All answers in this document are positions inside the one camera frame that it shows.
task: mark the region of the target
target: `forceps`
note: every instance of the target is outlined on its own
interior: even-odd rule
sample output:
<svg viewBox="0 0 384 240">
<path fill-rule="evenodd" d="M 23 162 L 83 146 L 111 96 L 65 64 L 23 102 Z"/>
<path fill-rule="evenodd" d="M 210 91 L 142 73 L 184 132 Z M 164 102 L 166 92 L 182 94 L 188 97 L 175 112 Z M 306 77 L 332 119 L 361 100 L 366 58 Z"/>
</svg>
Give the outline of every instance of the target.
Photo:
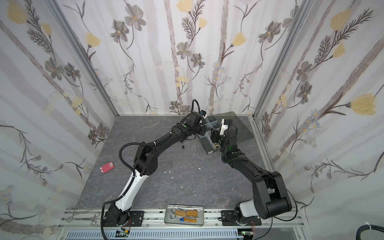
<svg viewBox="0 0 384 240">
<path fill-rule="evenodd" d="M 86 213 L 86 212 L 89 212 L 89 211 L 92 211 L 93 209 L 90 209 L 90 210 L 87 210 L 87 211 L 82 211 L 82 212 L 77 212 L 75 213 L 76 209 L 70 209 L 69 210 L 69 213 L 71 212 L 71 210 L 73 210 L 73 213 L 72 213 L 72 216 L 70 217 L 67 217 L 66 221 L 67 222 L 70 222 L 72 220 L 87 220 L 87 221 L 91 221 L 91 226 L 95 226 L 97 221 L 95 220 L 98 216 L 100 216 L 100 213 L 95 213 L 95 215 L 93 217 L 85 217 L 85 218 L 75 218 L 76 215 L 79 215 L 79 214 L 83 214 L 83 213 Z"/>
</svg>

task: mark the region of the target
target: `table surface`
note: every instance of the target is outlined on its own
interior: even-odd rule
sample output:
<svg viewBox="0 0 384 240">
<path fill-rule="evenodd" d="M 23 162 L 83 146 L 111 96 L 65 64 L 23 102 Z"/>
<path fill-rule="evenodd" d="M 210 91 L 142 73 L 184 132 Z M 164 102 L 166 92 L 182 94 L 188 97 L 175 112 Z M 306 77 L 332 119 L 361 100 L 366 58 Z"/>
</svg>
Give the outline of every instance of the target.
<svg viewBox="0 0 384 240">
<path fill-rule="evenodd" d="M 154 141 L 169 132 L 181 118 L 117 117 L 76 208 L 101 208 L 103 202 L 117 198 L 131 175 L 131 170 L 119 160 L 120 147 L 128 142 Z M 239 118 L 252 132 L 248 117 Z M 250 160 L 264 167 L 254 138 L 238 146 Z M 136 150 L 137 146 L 130 146 L 123 151 L 122 156 L 130 165 L 133 165 Z M 102 174 L 100 167 L 109 162 L 113 162 L 115 168 Z M 158 165 L 157 170 L 143 183 L 132 208 L 165 208 L 168 204 L 234 207 L 236 203 L 253 198 L 250 181 L 223 163 L 220 152 L 207 155 L 198 139 L 174 144 L 159 156 Z"/>
</svg>

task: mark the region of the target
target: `wall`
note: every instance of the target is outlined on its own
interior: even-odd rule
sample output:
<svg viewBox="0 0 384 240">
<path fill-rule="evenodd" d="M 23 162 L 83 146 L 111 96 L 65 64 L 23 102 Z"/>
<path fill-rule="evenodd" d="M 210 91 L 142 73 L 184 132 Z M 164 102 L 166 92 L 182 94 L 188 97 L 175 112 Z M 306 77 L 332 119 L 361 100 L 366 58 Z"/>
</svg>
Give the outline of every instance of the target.
<svg viewBox="0 0 384 240">
<path fill-rule="evenodd" d="M 315 1 L 257 116 L 313 240 L 384 225 L 383 1 Z"/>
<path fill-rule="evenodd" d="M 120 114 L 251 114 L 295 0 L 58 0 Z"/>
<path fill-rule="evenodd" d="M 0 1 L 0 27 L 0 238 L 50 239 L 114 117 L 43 1 Z"/>
</svg>

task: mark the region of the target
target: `cable tie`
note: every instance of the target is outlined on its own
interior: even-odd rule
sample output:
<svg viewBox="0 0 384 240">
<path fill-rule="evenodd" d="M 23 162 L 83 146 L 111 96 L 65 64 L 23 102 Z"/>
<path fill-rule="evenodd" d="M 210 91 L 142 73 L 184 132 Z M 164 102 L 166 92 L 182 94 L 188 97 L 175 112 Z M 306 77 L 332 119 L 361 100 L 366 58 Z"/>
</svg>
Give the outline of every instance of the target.
<svg viewBox="0 0 384 240">
<path fill-rule="evenodd" d="M 368 225 L 370 230 L 372 229 L 371 225 L 368 222 L 365 222 L 365 225 Z"/>
</svg>

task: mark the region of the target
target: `red phone case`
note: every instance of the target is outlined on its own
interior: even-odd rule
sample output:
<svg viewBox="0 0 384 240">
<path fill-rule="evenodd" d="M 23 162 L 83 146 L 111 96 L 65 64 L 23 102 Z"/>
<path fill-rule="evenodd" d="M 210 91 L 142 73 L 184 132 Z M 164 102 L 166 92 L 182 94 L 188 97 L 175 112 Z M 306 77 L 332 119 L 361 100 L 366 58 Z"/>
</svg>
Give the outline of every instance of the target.
<svg viewBox="0 0 384 240">
<path fill-rule="evenodd" d="M 106 172 L 108 172 L 109 170 L 111 170 L 112 168 L 114 168 L 115 166 L 113 165 L 113 163 L 112 162 L 110 162 L 110 163 L 107 163 L 107 164 L 105 164 L 104 166 L 102 166 L 100 169 L 101 169 L 101 172 L 102 173 L 106 173 Z"/>
</svg>

